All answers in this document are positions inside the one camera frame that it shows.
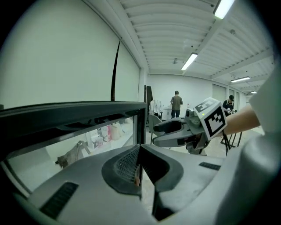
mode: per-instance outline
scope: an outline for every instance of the human arm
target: human arm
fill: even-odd
[[[224,133],[234,134],[242,131],[247,131],[259,126],[259,120],[250,105],[247,105],[239,112],[227,117],[227,126]]]

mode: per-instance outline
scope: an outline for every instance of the man in gray shirt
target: man in gray shirt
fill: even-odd
[[[182,98],[179,96],[179,92],[175,91],[175,96],[172,97],[171,100],[172,104],[172,118],[179,117],[180,116],[180,105],[183,104]]]

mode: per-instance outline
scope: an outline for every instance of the window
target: window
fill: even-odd
[[[229,89],[229,95],[233,95],[234,96],[234,90]]]
[[[236,91],[234,96],[234,109],[239,110],[239,93]]]
[[[213,84],[213,98],[224,102],[226,100],[226,88]]]

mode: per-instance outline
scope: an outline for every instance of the gray t-shirt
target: gray t-shirt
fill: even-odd
[[[183,104],[183,100],[180,96],[176,95],[171,99],[172,110],[180,110],[180,105]]]

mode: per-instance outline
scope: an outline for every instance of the black cable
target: black cable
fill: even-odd
[[[227,156],[228,151],[231,149],[231,146],[229,144],[229,140],[227,138],[227,135],[224,133],[224,131],[223,131],[223,138],[224,138],[224,141],[225,141],[225,154]]]

